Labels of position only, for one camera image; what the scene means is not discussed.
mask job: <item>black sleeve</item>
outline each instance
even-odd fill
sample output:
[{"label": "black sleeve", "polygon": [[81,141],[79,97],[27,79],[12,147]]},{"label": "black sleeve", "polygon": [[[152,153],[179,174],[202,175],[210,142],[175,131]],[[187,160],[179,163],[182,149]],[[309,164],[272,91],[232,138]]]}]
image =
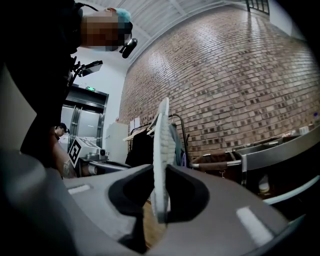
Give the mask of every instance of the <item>black sleeve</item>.
[{"label": "black sleeve", "polygon": [[[4,9],[1,8],[5,14],[0,18],[4,63],[37,113],[21,151],[45,164],[44,159],[49,158],[49,129],[61,120],[70,54],[80,45],[81,17],[73,0],[25,1],[18,6],[13,5],[17,5],[15,1],[5,2]],[[33,145],[35,138],[41,145]]]}]

